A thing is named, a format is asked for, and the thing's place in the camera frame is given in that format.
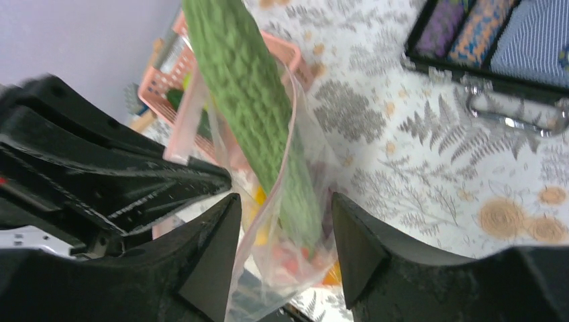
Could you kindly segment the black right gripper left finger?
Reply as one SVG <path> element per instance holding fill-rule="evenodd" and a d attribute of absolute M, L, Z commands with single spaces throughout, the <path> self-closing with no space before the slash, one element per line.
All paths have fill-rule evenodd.
<path fill-rule="evenodd" d="M 119 257 L 79 261 L 42 250 L 1 251 L 2 321 L 223 321 L 241 200 Z"/>

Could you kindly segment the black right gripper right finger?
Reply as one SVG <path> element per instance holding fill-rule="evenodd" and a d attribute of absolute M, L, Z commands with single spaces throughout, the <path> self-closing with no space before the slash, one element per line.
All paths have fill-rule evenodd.
<path fill-rule="evenodd" d="M 568 248 L 459 256 L 331 200 L 346 307 L 355 321 L 567 321 Z"/>

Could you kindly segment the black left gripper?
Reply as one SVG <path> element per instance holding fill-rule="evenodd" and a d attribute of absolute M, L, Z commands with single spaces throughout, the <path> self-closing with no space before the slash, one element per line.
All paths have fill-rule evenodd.
<path fill-rule="evenodd" d="M 102 174 L 85 170 L 102 157 Z M 1 247 L 119 256 L 132 235 L 228 191 L 226 170 L 134 153 L 134 132 L 62 78 L 1 94 Z"/>

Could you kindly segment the red orange mango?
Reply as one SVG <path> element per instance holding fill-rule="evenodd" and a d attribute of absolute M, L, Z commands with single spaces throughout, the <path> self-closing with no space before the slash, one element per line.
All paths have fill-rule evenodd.
<path fill-rule="evenodd" d="M 288 273 L 295 277 L 301 276 L 301 260 L 297 256 L 297 252 L 284 248 L 283 246 L 275 245 L 272 248 L 272 255 L 275 260 L 280 262 Z M 342 274 L 340 270 L 340 263 L 336 260 L 330 267 L 320 255 L 315 255 L 308 263 L 309 268 L 323 270 L 327 268 L 326 274 L 320 278 L 316 283 L 316 287 L 332 287 L 342 285 Z"/>

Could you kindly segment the clear zip top bag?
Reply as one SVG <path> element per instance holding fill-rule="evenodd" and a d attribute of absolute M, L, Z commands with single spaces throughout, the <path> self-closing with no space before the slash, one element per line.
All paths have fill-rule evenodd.
<path fill-rule="evenodd" d="M 229 130 L 227 121 L 219 113 L 197 67 L 188 74 L 174 129 L 164 152 L 166 160 L 179 164 L 186 164 L 190 157 L 196 156 L 227 169 L 232 179 L 232 190 L 241 198 L 242 228 L 229 289 L 226 321 L 259 321 L 308 288 L 337 287 L 316 287 L 315 283 L 326 274 L 327 268 L 309 268 L 308 263 L 317 254 L 323 257 L 328 267 L 338 260 L 332 228 L 331 197 L 336 188 L 335 176 L 340 165 L 322 130 L 309 113 L 303 87 L 287 67 L 279 65 L 278 69 L 293 109 L 289 141 L 299 140 L 303 145 L 312 188 L 321 209 L 322 235 L 313 253 L 309 253 L 281 227 L 280 215 L 285 204 L 284 168 L 280 169 L 272 190 L 265 192 L 266 201 L 258 218 L 270 224 L 269 241 L 264 247 L 254 245 L 254 232 L 250 228 L 255 229 L 258 224 L 250 223 L 250 212 L 254 189 L 260 183 Z M 272 248 L 275 245 L 297 252 L 302 261 L 300 277 L 288 273 L 273 258 Z"/>

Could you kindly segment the yellow lemon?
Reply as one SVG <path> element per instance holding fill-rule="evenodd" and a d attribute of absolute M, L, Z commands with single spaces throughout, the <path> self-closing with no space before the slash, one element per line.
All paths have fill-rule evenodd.
<path fill-rule="evenodd" d="M 265 219 L 258 219 L 262 215 L 261 208 L 266 201 L 266 194 L 260 185 L 257 185 L 253 193 L 253 205 L 250 212 L 250 223 L 257 223 L 255 229 L 250 228 L 254 232 L 254 245 L 264 247 L 270 238 L 270 224 Z"/>

